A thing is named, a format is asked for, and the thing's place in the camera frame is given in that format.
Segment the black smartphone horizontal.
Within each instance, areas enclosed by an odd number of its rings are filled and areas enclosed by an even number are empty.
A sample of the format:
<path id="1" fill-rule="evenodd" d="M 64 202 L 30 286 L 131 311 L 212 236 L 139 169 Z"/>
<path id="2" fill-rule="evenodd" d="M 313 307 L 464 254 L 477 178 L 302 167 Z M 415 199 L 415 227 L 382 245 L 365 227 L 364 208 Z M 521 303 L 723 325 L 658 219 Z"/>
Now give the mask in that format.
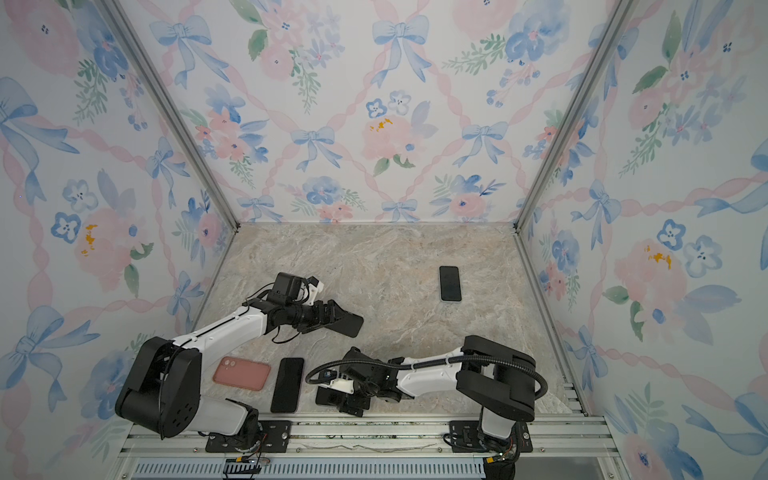
<path id="1" fill-rule="evenodd" d="M 339 408 L 346 400 L 347 394 L 328 387 L 319 387 L 315 396 L 315 404 Z"/>

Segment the black phone case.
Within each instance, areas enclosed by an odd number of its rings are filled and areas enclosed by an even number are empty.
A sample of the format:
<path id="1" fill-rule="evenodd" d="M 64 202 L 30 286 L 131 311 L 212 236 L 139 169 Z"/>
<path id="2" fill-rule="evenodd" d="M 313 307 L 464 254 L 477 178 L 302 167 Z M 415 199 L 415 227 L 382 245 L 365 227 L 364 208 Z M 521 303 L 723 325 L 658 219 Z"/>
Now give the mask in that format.
<path id="1" fill-rule="evenodd" d="M 364 319 L 359 315 L 336 312 L 325 325 L 325 328 L 350 338 L 356 338 L 363 324 Z"/>

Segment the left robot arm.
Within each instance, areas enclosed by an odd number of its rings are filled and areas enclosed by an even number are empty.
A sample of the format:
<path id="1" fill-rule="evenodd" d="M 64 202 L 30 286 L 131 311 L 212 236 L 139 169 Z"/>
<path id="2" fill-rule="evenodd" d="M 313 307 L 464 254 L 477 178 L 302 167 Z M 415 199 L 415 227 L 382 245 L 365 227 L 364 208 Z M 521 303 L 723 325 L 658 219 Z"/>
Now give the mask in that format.
<path id="1" fill-rule="evenodd" d="M 329 329 L 355 338 L 364 319 L 337 302 L 276 304 L 253 299 L 233 313 L 172 340 L 141 346 L 115 403 L 115 414 L 161 437 L 185 431 L 242 435 L 251 409 L 201 393 L 203 373 L 232 350 L 280 326 L 299 334 Z"/>

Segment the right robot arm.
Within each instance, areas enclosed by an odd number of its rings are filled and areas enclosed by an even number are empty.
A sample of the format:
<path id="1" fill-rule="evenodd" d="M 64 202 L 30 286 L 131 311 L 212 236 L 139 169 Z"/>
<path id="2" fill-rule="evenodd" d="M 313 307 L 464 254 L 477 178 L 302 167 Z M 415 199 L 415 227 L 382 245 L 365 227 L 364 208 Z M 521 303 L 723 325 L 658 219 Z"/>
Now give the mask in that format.
<path id="1" fill-rule="evenodd" d="M 548 383 L 529 355 L 477 335 L 447 353 L 424 358 L 373 359 L 353 347 L 324 376 L 331 390 L 360 416 L 370 398 L 398 403 L 427 394 L 458 392 L 480 406 L 481 437 L 508 439 L 535 418 Z"/>

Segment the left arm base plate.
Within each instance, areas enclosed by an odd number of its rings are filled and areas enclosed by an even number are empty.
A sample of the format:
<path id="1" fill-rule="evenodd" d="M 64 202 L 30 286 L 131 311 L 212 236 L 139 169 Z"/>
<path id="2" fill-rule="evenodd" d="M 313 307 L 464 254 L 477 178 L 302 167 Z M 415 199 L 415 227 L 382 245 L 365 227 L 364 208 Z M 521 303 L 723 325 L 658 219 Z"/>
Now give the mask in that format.
<path id="1" fill-rule="evenodd" d="M 225 436 L 212 433 L 205 446 L 206 453 L 286 453 L 293 424 L 288 420 L 257 421 L 244 426 L 244 433 Z"/>

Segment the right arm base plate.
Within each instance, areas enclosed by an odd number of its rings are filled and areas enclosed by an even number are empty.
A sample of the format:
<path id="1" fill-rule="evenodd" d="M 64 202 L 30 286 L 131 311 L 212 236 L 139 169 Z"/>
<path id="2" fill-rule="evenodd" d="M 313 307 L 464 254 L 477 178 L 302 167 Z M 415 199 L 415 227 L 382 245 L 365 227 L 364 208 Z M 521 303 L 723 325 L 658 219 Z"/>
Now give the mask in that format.
<path id="1" fill-rule="evenodd" d="M 515 452 L 520 444 L 522 453 L 532 453 L 533 445 L 525 422 L 517 422 L 506 438 L 498 438 L 481 431 L 479 421 L 453 420 L 448 423 L 449 431 L 443 434 L 443 441 L 453 453 L 494 453 Z"/>

